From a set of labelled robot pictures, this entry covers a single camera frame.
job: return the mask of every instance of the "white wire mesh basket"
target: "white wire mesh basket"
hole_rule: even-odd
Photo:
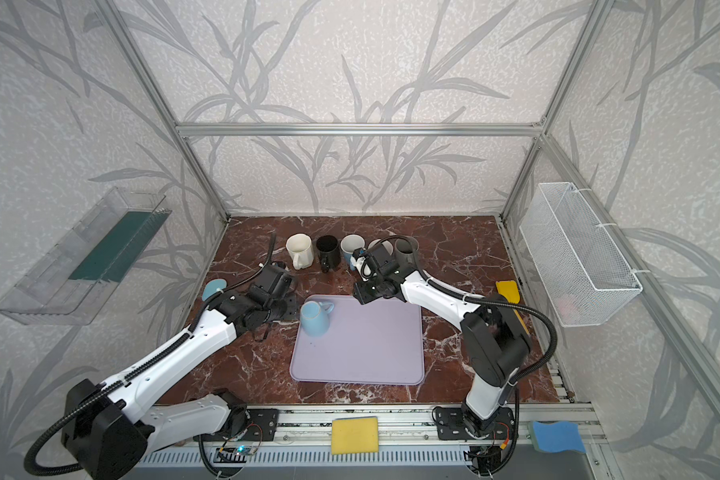
[[[643,286],[572,183],[538,187],[520,232],[560,324],[602,325]]]

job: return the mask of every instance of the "wallpaper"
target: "wallpaper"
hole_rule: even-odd
[[[563,181],[539,156],[507,218],[533,304],[554,318],[519,231],[541,182]],[[638,296],[602,326],[560,328],[557,359],[578,402],[592,402],[624,478],[720,480],[720,422]]]
[[[610,14],[553,126],[720,364],[720,2]]]
[[[538,121],[590,0],[116,0],[180,121]]]
[[[227,209],[258,215],[494,214],[529,146],[522,137],[193,139]]]
[[[0,1],[0,296],[111,187],[162,193],[163,228],[88,326],[0,314],[0,480],[67,390],[138,360],[180,327],[223,230],[93,5]],[[71,460],[53,438],[40,460]]]

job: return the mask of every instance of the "robotic arm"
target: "robotic arm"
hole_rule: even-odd
[[[378,246],[397,237],[388,237]],[[192,323],[171,340],[99,385],[86,379],[73,387],[67,393],[65,416],[28,450],[24,458],[27,472],[48,476],[84,468],[94,480],[117,480],[144,455],[186,438],[214,432],[228,437],[241,435],[250,422],[246,405],[228,391],[169,407],[155,407],[154,403],[215,351],[294,310],[291,288],[296,278],[284,264],[271,263],[274,240],[273,234],[266,261],[256,274],[209,297]],[[362,277],[354,291],[360,303],[396,297],[429,309],[462,332],[477,375],[461,410],[467,432],[475,438],[487,436],[496,417],[507,414],[509,409],[504,405],[518,379],[541,367],[554,353],[554,327],[542,314],[510,304],[502,296],[485,298],[448,286],[418,267],[416,252],[411,265],[399,265],[383,247],[358,249],[353,261]],[[254,279],[247,292],[236,290]],[[516,310],[544,317],[551,337],[544,356],[522,371],[520,365],[531,343]],[[78,463],[40,466],[40,449],[59,430],[62,444]],[[204,463],[212,470],[202,444],[200,448]]]

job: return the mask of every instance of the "yellow sponge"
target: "yellow sponge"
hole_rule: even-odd
[[[334,420],[331,427],[331,455],[378,452],[378,418]]]
[[[518,290],[518,284],[514,280],[506,280],[503,282],[496,282],[496,291],[499,295],[503,295],[509,303],[520,302],[520,292]]]

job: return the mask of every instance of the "marble surface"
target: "marble surface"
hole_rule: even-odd
[[[324,234],[341,239],[359,234],[366,242],[391,234],[414,236],[419,242],[424,268],[462,290],[488,294],[495,282],[514,280],[514,272],[492,216],[337,216],[337,217],[236,217],[232,218],[216,252],[206,282],[223,278],[228,283],[257,268],[266,256],[269,233],[277,232],[274,260],[290,264],[285,249],[289,236],[305,233],[313,240]],[[298,271],[298,302],[312,294],[351,295],[359,276],[346,264],[323,274],[316,261]],[[200,307],[198,299],[192,309]],[[459,403],[466,398],[474,371],[466,363],[461,334],[440,317],[422,310],[424,332],[423,382],[416,386],[359,385],[298,382],[289,367],[298,322],[272,326],[266,341],[258,343],[250,332],[221,349],[179,380],[161,399],[175,404],[227,388],[251,404],[273,403]],[[265,326],[254,332],[261,339]],[[534,349],[527,360],[541,356]],[[557,393],[543,367],[520,382],[522,402],[555,402]]]

